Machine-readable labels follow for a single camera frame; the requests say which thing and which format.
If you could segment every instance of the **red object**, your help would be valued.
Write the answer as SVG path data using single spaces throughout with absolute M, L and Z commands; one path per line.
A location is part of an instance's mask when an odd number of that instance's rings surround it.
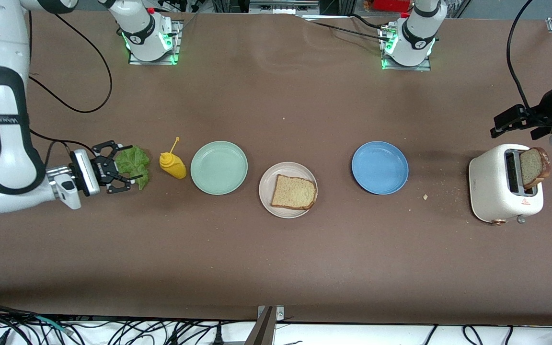
M 374 0 L 374 9 L 389 12 L 408 12 L 410 0 Z

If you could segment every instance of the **brown table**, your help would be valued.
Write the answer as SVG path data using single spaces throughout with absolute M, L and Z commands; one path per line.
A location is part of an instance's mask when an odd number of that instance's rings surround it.
M 30 83 L 36 131 L 96 144 L 138 144 L 153 158 L 144 191 L 0 215 L 0 304 L 36 312 L 251 319 L 284 304 L 297 321 L 552 324 L 552 176 L 528 224 L 474 218 L 467 164 L 497 144 L 540 145 L 527 132 L 489 137 L 519 102 L 505 44 L 510 22 L 447 20 L 431 72 L 381 70 L 371 39 L 290 15 L 198 15 L 180 65 L 129 66 L 107 13 L 66 16 L 112 68 L 99 112 L 76 114 Z M 372 31 L 349 19 L 331 23 Z M 31 71 L 76 107 L 107 91 L 99 57 L 50 15 L 35 14 Z M 513 61 L 531 103 L 552 88 L 552 34 L 521 22 Z M 169 150 L 187 166 L 213 140 L 247 154 L 235 192 L 211 196 L 158 168 Z M 405 187 L 364 192 L 350 160 L 385 140 L 410 164 Z M 44 154 L 47 142 L 34 139 Z M 259 202 L 259 177 L 295 161 L 318 180 L 305 216 Z M 67 159 L 55 148 L 53 164 Z

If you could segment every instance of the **bread slice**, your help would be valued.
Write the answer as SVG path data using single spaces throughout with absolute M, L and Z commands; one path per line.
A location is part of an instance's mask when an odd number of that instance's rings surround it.
M 551 174 L 551 162 L 541 147 L 532 147 L 521 153 L 521 175 L 523 187 L 528 190 L 541 183 Z
M 272 207 L 307 210 L 314 205 L 315 200 L 316 186 L 312 181 L 280 174 L 276 177 Z

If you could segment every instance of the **white toaster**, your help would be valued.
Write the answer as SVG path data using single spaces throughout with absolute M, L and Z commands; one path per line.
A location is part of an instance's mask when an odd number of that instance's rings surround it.
M 474 215 L 488 223 L 502 225 L 542 210 L 542 183 L 530 190 L 523 187 L 519 154 L 529 147 L 504 144 L 471 160 L 470 200 Z

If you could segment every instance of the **green lettuce leaf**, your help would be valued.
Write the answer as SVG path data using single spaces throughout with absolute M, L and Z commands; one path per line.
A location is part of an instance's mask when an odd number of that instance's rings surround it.
M 140 190 L 149 183 L 149 171 L 147 166 L 150 164 L 149 156 L 138 146 L 120 151 L 116 156 L 116 166 L 120 174 L 129 174 L 129 177 L 142 175 L 136 179 Z

